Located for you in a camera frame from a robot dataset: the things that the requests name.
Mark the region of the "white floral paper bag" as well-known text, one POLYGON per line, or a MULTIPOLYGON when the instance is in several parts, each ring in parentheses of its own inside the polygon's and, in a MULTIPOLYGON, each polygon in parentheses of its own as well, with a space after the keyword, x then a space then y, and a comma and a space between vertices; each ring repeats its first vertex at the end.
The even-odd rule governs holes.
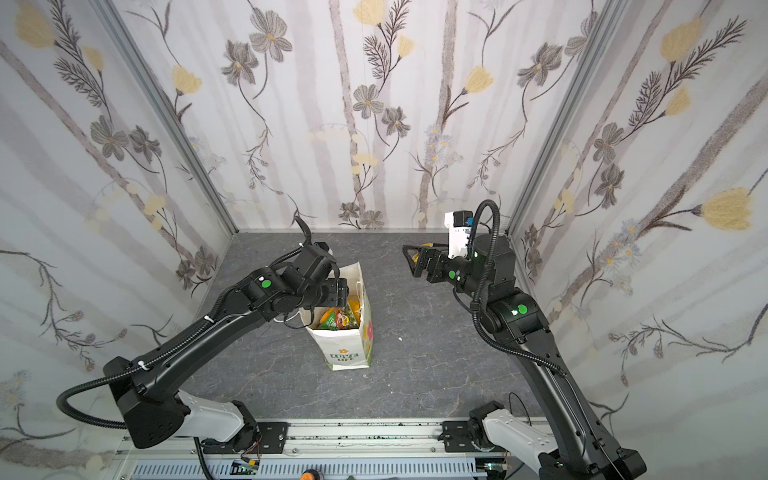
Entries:
POLYGON ((369 368, 372 363, 373 320, 365 288, 363 272, 359 262, 342 267, 341 277, 346 278, 350 294, 361 302, 361 323, 357 329, 342 331, 316 330, 323 314, 331 308, 316 307, 312 312, 302 310, 300 318, 309 335, 320 348, 326 365, 332 371, 369 368))

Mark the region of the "large yellow snack bag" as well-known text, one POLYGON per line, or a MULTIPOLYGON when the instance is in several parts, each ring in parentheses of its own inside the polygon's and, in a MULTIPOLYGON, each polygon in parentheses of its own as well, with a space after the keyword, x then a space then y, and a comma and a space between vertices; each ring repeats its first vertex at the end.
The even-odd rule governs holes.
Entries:
POLYGON ((361 323, 361 302, 358 296, 352 295, 347 300, 347 323, 350 329, 357 329, 361 323))

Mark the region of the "green snack packet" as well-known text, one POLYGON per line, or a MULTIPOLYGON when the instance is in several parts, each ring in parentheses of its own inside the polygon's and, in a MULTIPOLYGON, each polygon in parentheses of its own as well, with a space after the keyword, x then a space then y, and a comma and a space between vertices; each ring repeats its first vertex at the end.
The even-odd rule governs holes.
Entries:
POLYGON ((322 316, 320 322, 315 327, 316 330, 342 331, 357 329, 359 319, 355 312, 349 307, 328 309, 322 316))

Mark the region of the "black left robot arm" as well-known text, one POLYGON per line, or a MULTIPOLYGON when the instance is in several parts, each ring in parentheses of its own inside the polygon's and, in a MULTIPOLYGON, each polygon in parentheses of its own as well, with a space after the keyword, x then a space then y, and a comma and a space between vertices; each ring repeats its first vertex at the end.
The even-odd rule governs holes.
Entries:
POLYGON ((127 360, 116 357, 103 377, 66 389, 56 399, 66 416, 92 426, 125 430, 138 449, 192 437, 221 453, 243 453, 263 435, 240 401, 215 402, 182 391, 185 381, 247 333, 280 315, 341 307, 349 287, 324 242, 295 220, 304 240, 296 249, 226 288, 211 310, 159 347, 127 360), (71 405, 72 397, 106 386, 120 412, 107 420, 71 405))

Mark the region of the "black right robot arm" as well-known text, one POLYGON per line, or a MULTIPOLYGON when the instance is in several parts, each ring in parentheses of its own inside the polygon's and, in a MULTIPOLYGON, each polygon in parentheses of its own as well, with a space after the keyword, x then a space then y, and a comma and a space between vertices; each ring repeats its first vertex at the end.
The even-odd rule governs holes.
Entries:
POLYGON ((549 433, 517 419, 498 402, 471 412, 470 440, 478 450, 501 448, 541 479, 636 479, 647 471, 641 454, 624 448, 595 414, 574 380, 538 303, 516 284, 516 255, 501 235, 492 200, 474 212, 454 212, 461 230, 447 244, 404 245, 410 273, 448 283, 466 296, 480 339, 515 359, 542 409, 549 433))

